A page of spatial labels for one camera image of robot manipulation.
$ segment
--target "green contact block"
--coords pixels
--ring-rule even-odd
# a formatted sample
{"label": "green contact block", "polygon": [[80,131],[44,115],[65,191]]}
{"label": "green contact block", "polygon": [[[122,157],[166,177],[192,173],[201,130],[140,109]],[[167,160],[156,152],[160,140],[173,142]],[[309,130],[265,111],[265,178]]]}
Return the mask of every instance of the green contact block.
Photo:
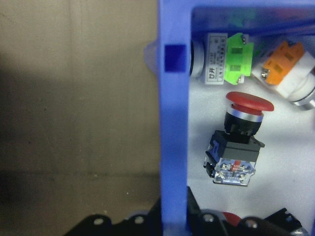
{"label": "green contact block", "polygon": [[237,85],[241,75],[250,76],[254,43],[247,43],[242,33],[227,39],[224,79]]}

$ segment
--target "red button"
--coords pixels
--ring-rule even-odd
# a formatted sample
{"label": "red button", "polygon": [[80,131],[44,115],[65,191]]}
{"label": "red button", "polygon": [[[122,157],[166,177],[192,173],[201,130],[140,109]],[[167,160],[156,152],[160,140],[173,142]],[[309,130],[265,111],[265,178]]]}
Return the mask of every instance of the red button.
{"label": "red button", "polygon": [[273,111],[274,105],[263,99],[244,92],[229,92],[227,99],[234,102],[232,107],[238,111],[245,112],[252,115],[261,115],[261,111]]}

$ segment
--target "red button cap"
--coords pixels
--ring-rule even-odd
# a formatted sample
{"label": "red button cap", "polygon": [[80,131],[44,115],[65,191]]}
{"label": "red button cap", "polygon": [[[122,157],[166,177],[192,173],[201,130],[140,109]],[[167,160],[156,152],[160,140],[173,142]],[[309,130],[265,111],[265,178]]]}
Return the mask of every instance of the red button cap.
{"label": "red button cap", "polygon": [[244,92],[229,92],[227,99],[234,102],[232,107],[238,111],[245,112],[252,115],[261,115],[261,111],[273,111],[274,105],[263,99]]}
{"label": "red button cap", "polygon": [[225,216],[226,221],[234,227],[237,227],[237,225],[242,220],[238,215],[230,213],[230,212],[223,212],[223,215]]}

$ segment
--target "metal screw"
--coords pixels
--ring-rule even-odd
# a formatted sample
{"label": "metal screw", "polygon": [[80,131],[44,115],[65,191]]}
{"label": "metal screw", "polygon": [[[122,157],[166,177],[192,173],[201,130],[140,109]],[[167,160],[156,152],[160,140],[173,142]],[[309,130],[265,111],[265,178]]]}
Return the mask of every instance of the metal screw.
{"label": "metal screw", "polygon": [[263,68],[261,71],[261,77],[263,79],[267,79],[268,75],[269,75],[270,70]]}
{"label": "metal screw", "polygon": [[258,227],[257,222],[254,221],[254,220],[246,220],[246,221],[245,221],[245,225],[246,225],[248,228],[253,228],[253,229],[257,229],[257,227]]}
{"label": "metal screw", "polygon": [[143,224],[143,222],[144,222],[144,218],[143,218],[142,216],[137,216],[137,217],[134,219],[134,223],[135,223],[136,225],[141,225],[141,224]]}
{"label": "metal screw", "polygon": [[243,34],[242,34],[241,38],[242,38],[243,44],[246,44],[246,38],[245,38],[245,36]]}
{"label": "metal screw", "polygon": [[98,218],[94,220],[94,225],[101,225],[104,223],[104,220],[102,218]]}
{"label": "metal screw", "polygon": [[204,214],[203,215],[203,220],[205,222],[213,222],[215,220],[215,218],[211,214]]}

